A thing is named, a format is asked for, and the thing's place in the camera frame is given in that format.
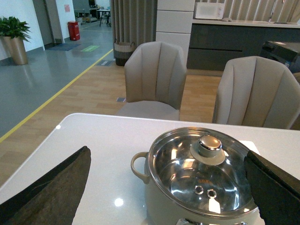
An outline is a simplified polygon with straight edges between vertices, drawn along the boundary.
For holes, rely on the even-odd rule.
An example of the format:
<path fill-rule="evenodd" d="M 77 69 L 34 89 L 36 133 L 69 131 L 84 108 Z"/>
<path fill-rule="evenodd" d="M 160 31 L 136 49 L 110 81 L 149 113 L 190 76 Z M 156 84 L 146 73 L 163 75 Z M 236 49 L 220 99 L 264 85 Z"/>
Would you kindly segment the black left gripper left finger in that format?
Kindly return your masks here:
<path fill-rule="evenodd" d="M 91 151 L 83 146 L 0 205 L 2 225 L 70 225 L 84 193 Z"/>

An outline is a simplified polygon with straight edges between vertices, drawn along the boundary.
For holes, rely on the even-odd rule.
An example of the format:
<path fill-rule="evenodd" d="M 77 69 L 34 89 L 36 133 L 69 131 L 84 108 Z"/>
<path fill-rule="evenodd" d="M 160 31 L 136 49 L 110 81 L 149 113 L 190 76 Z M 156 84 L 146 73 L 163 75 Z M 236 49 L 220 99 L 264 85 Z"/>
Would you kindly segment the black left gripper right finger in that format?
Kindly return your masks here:
<path fill-rule="evenodd" d="M 244 158 L 251 195 L 266 225 L 300 223 L 300 180 L 250 150 Z"/>

